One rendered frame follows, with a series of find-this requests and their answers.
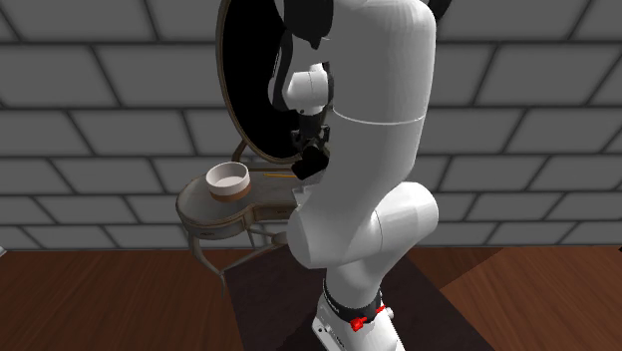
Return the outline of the white bowl with brown base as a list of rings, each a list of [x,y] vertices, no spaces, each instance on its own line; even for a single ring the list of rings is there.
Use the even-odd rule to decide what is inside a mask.
[[[239,162],[221,163],[205,175],[211,196],[221,202],[233,202],[245,197],[251,190],[247,166]]]

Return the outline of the dressing table with oval mirror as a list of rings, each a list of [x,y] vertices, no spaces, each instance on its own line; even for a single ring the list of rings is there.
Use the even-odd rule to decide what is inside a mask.
[[[214,199],[205,180],[194,178],[179,193],[175,210],[188,233],[192,255],[218,277],[203,254],[203,240],[229,239],[245,232],[258,234],[256,223],[286,220],[297,206],[293,189],[305,180],[268,177],[263,173],[292,174],[300,159],[291,132],[299,116],[327,112],[333,82],[328,62],[315,64],[325,96],[318,107],[298,108],[285,101],[294,37],[301,35],[312,50],[325,39],[332,22],[333,0],[221,0],[216,25],[216,64],[226,110],[241,137],[229,162],[247,166],[251,190],[233,202]]]

